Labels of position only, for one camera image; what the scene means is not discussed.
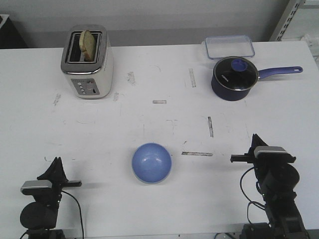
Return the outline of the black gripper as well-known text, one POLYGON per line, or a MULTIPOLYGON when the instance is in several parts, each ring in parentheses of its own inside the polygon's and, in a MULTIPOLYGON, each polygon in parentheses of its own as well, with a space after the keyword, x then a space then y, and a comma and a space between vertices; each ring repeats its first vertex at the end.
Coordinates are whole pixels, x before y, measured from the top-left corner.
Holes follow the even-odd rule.
POLYGON ((63 188, 82 186, 81 180, 70 181, 67 179, 61 157, 55 157, 48 169, 37 177, 37 181, 39 181, 41 186, 48 185, 49 182, 51 185, 45 189, 36 189, 36 194, 33 196, 36 201, 60 201, 63 188))
POLYGON ((295 156, 290 159, 284 158, 269 158, 269 159, 258 159, 254 156, 254 150, 257 146, 268 146, 256 133, 252 135, 252 142, 250 151, 243 155, 232 154, 230 161, 233 162, 246 162, 253 164, 255 168, 260 170, 260 173, 266 173, 272 167, 278 167, 286 163, 294 163, 296 160, 295 156))

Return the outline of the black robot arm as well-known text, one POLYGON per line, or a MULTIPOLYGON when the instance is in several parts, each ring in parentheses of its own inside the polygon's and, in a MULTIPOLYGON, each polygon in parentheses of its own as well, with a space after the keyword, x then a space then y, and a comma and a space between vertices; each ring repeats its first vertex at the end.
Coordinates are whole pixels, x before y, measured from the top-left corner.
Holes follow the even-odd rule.
POLYGON ((308 239, 300 212, 295 204, 294 187, 299 182, 298 171, 292 166, 296 158, 282 147, 267 145, 253 134, 249 151, 232 155, 231 162, 251 163, 257 179, 256 189, 264 204, 249 200, 249 205, 265 211, 268 222, 243 226, 241 239, 308 239))
POLYGON ((34 202, 26 205, 20 214, 20 223, 26 228, 23 236, 27 235, 29 239, 64 239, 64 231, 55 228, 59 204, 62 193, 75 197, 63 189, 80 186, 80 180, 67 179, 60 157, 54 158, 48 169, 36 180, 25 181, 20 191, 32 196, 34 202))

